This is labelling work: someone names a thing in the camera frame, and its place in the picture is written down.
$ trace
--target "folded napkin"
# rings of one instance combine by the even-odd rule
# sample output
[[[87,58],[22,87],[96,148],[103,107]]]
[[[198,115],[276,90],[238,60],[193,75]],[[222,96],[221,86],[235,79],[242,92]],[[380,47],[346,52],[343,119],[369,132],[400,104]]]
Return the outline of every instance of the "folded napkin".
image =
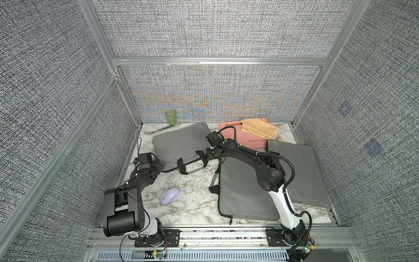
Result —
[[[278,127],[271,123],[265,122],[259,118],[246,118],[240,121],[241,129],[244,132],[252,133],[260,137],[276,140]]]

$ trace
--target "textured gray panel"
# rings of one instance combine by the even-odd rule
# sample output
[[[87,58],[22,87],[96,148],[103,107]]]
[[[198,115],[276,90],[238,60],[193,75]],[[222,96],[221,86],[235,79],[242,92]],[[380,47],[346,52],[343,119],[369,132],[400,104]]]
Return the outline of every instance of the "textured gray panel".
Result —
[[[418,72],[419,2],[373,0],[297,127],[372,262],[418,260]]]
[[[2,1],[0,226],[110,73],[77,1]]]
[[[92,0],[114,56],[327,57],[356,0]]]
[[[2,261],[80,261],[136,128],[115,87]]]
[[[266,117],[291,121],[317,66],[126,65],[121,72],[144,122],[231,121]]]

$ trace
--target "gray pad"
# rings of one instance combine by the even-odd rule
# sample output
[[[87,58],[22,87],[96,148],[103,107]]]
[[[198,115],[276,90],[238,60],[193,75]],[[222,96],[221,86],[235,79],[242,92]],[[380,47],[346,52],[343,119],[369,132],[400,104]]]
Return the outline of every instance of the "gray pad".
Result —
[[[178,130],[156,135],[153,137],[154,149],[157,157],[166,163],[163,171],[177,167],[177,161],[182,158],[183,163],[199,158],[195,151],[203,151],[210,147],[205,138],[210,130],[205,122],[193,124]]]
[[[324,208],[331,206],[311,146],[268,140],[268,150],[279,153],[288,159],[295,168],[295,178],[287,187],[293,203]],[[285,171],[285,179],[290,179],[290,166],[283,160],[280,160],[280,163]]]
[[[271,196],[263,190],[250,165],[227,157],[221,165],[219,211],[239,219],[277,221],[279,214]]]

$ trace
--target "ventilation grille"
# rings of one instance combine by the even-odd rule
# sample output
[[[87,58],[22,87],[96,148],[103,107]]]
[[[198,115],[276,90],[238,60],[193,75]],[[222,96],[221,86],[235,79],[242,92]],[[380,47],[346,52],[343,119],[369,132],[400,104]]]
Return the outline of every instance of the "ventilation grille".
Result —
[[[122,251],[124,261],[159,261],[140,250]],[[169,250],[165,261],[286,261],[287,251],[276,250]],[[119,252],[100,252],[98,262],[121,261]]]

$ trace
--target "pink cutting board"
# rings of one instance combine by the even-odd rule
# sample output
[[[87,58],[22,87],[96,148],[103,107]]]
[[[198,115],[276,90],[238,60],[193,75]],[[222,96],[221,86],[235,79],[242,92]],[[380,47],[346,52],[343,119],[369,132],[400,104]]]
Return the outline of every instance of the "pink cutting board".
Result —
[[[263,121],[268,122],[268,119],[261,118]],[[254,135],[251,133],[247,133],[241,130],[241,122],[240,121],[234,121],[234,122],[226,122],[220,124],[220,129],[227,127],[227,126],[234,126],[237,130],[237,142],[247,148],[255,149],[255,148],[264,148],[266,147],[266,143],[268,142],[268,139],[264,137],[260,137],[258,135]],[[223,131],[221,131],[221,134],[225,139],[231,138],[234,139],[234,129],[233,128],[227,128]]]

